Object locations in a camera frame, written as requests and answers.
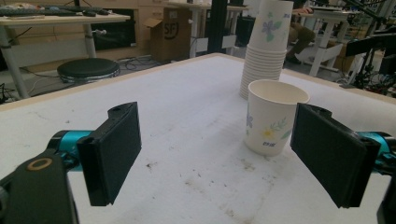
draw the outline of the white paper cup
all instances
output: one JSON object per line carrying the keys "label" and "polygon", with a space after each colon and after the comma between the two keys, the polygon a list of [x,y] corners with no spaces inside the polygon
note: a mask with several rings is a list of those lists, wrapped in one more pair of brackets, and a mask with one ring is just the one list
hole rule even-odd
{"label": "white paper cup", "polygon": [[260,53],[260,54],[265,54],[265,55],[283,55],[287,51],[285,49],[283,50],[278,50],[278,51],[271,51],[271,50],[265,50],[265,49],[256,49],[254,47],[251,47],[250,45],[247,45],[247,50],[252,51],[254,53]]}
{"label": "white paper cup", "polygon": [[290,137],[297,103],[308,103],[309,95],[273,80],[253,81],[247,88],[245,144],[263,156],[278,155]]}
{"label": "white paper cup", "polygon": [[280,72],[282,71],[282,67],[268,67],[265,69],[257,69],[245,63],[244,72],[246,71],[255,76],[260,76],[261,74],[280,74]]}
{"label": "white paper cup", "polygon": [[265,0],[260,4],[249,45],[256,49],[285,50],[293,2]]}
{"label": "white paper cup", "polygon": [[[267,80],[279,80],[278,78],[266,78]],[[242,80],[241,81],[241,88],[239,90],[239,95],[244,98],[245,100],[248,99],[248,84],[251,81]]]}
{"label": "white paper cup", "polygon": [[279,77],[280,77],[280,75],[277,75],[277,76],[262,76],[262,77],[253,77],[253,76],[245,75],[244,81],[247,84],[250,84],[253,81],[262,80],[262,79],[279,80]]}
{"label": "white paper cup", "polygon": [[251,60],[245,60],[245,66],[251,67],[256,70],[276,70],[283,67],[283,61],[281,63],[254,63]]}
{"label": "white paper cup", "polygon": [[272,54],[265,55],[265,54],[256,53],[251,50],[247,50],[246,56],[256,58],[261,61],[263,61],[263,60],[268,60],[268,61],[284,60],[285,56],[286,56],[286,51],[283,54],[279,54],[279,55],[272,55]]}

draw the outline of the black stool seat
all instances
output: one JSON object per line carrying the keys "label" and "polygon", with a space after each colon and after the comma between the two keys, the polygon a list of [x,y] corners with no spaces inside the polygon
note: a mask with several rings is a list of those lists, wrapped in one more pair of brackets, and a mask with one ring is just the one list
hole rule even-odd
{"label": "black stool seat", "polygon": [[120,66],[108,59],[88,58],[64,63],[57,71],[64,82],[93,82],[116,77],[120,73]]}

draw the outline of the black metal pole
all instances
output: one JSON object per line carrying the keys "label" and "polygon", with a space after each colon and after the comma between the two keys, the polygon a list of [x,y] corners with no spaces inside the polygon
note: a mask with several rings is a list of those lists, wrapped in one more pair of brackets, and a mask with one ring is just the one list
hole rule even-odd
{"label": "black metal pole", "polygon": [[208,35],[209,39],[207,43],[208,53],[221,52],[225,19],[227,16],[227,3],[227,0],[212,1]]}

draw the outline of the stack of paper cups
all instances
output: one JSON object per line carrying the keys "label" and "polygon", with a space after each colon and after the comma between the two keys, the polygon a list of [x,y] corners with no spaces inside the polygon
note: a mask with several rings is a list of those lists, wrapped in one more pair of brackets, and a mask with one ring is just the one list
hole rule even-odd
{"label": "stack of paper cups", "polygon": [[248,84],[258,79],[279,80],[288,45],[293,2],[262,0],[245,57],[240,95],[248,98]]}

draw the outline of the desk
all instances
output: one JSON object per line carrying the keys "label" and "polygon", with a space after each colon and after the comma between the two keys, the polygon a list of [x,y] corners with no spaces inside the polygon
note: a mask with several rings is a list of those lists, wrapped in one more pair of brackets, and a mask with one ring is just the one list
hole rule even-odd
{"label": "desk", "polygon": [[[242,139],[244,61],[210,54],[0,105],[0,176],[60,130],[93,130],[115,105],[138,102],[142,150],[115,204],[90,207],[82,173],[68,174],[80,223],[375,224],[389,184],[372,174],[360,208],[338,209],[288,147],[265,158]],[[283,70],[355,131],[396,136],[396,100]]]}
{"label": "desk", "polygon": [[[317,18],[317,19],[322,19],[324,22],[327,22],[326,30],[324,31],[324,34],[320,40],[320,43],[318,45],[318,52],[315,55],[315,60],[312,63],[311,70],[309,72],[309,76],[315,77],[318,74],[318,70],[321,67],[321,63],[328,61],[326,66],[322,66],[324,68],[328,68],[333,70],[332,66],[335,63],[335,59],[338,56],[338,54],[341,51],[341,48],[343,47],[342,40],[344,39],[344,36],[347,32],[347,27],[349,26],[347,22],[347,16],[349,12],[343,12],[343,11],[320,11],[320,12],[314,12],[314,14],[304,14],[300,13],[298,14],[299,16],[306,17],[306,18]],[[343,22],[343,25],[338,33],[337,36],[337,45],[327,48],[327,44],[329,43],[330,36],[332,34],[332,29],[334,28],[334,25],[340,22]]]}
{"label": "desk", "polygon": [[[168,5],[171,7],[189,8],[192,12],[190,58],[194,58],[197,52],[207,51],[208,38],[205,38],[206,12],[211,8],[211,5],[174,2],[169,2]],[[232,48],[235,45],[238,13],[243,10],[248,10],[248,7],[227,6],[227,18],[231,20],[231,35],[223,37],[222,47],[224,49]]]}
{"label": "desk", "polygon": [[[29,94],[21,77],[20,67],[49,63],[63,59],[86,56],[96,57],[95,47],[92,38],[92,23],[104,23],[115,21],[126,21],[129,16],[108,15],[96,17],[56,17],[46,16],[44,19],[32,20],[8,20],[0,19],[0,46],[6,60],[8,70],[21,98],[28,98]],[[55,25],[83,25],[85,39],[74,39],[68,41],[55,41],[32,45],[11,46],[8,43],[9,37],[6,28],[21,28],[35,26],[55,26]]]}

